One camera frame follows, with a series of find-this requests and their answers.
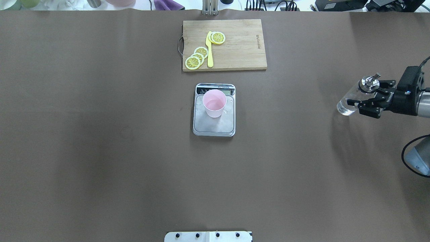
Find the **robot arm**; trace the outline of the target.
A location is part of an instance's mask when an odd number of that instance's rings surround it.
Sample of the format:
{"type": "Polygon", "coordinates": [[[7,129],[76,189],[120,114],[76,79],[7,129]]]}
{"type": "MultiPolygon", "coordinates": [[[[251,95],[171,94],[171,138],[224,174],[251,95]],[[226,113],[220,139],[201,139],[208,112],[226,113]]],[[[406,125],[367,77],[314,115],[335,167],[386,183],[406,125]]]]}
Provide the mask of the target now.
{"type": "MultiPolygon", "coordinates": [[[[423,64],[409,66],[398,82],[380,81],[379,74],[357,84],[361,97],[347,98],[349,106],[359,114],[379,118],[383,111],[429,117],[429,88],[424,87],[423,64]]],[[[418,136],[404,145],[401,160],[414,174],[429,178],[429,134],[418,136]]]]}

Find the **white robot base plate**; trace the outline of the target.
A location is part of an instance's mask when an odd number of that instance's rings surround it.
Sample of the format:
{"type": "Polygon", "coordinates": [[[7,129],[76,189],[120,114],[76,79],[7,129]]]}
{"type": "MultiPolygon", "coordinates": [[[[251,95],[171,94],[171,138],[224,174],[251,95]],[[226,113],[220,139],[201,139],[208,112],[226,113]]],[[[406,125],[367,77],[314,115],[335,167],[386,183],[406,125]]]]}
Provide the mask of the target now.
{"type": "Polygon", "coordinates": [[[179,231],[168,232],[165,242],[253,242],[249,231],[179,231]]]}

